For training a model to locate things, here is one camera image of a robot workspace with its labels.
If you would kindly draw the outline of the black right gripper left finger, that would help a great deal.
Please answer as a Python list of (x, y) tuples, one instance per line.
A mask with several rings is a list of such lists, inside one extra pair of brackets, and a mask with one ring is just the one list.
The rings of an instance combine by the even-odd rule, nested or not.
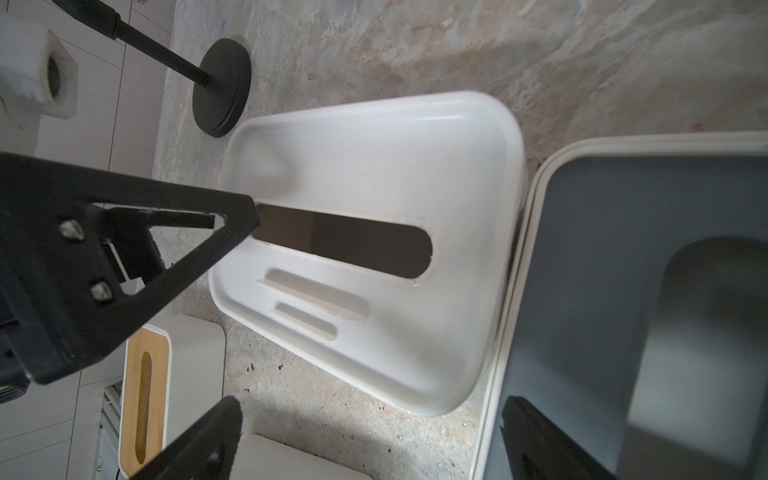
[(242, 421), (240, 402), (234, 396), (222, 398), (133, 479), (229, 479)]

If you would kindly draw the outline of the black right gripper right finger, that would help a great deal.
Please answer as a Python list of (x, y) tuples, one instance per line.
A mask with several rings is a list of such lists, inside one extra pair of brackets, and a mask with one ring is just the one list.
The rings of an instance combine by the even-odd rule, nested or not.
[(510, 396), (502, 419), (513, 479), (617, 479), (524, 397)]

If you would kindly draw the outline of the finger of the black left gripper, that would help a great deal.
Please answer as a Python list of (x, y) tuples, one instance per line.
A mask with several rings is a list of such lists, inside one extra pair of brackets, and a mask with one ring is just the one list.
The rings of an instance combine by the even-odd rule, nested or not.
[(101, 361), (259, 223), (247, 195), (3, 153), (2, 384)]

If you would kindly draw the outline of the grey lid tissue box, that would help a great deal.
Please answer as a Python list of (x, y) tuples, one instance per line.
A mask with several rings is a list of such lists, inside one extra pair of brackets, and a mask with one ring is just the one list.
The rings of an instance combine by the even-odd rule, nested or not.
[(580, 141), (536, 173), (471, 468), (532, 403), (617, 479), (767, 475), (767, 136)]

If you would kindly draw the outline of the white plastic tissue box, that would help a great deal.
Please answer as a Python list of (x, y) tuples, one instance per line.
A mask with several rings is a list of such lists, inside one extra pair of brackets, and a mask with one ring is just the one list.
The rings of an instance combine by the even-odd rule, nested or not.
[(210, 270), (223, 313), (412, 415), (470, 395), (527, 188), (505, 105), (462, 91), (250, 119), (221, 186), (261, 215)]

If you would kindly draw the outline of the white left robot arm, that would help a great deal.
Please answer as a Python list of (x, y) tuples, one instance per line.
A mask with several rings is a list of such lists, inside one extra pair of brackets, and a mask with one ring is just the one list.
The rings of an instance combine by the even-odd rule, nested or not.
[[(200, 66), (101, 1), (54, 1), (195, 83), (193, 116), (220, 138), (244, 111), (251, 62), (216, 41)], [(39, 25), (1, 14), (1, 84), (43, 115), (76, 111), (77, 65)], [(218, 230), (166, 268), (152, 228)], [(1, 403), (98, 363), (260, 225), (244, 194), (191, 187), (1, 151)], [(121, 284), (141, 279), (127, 294)]]

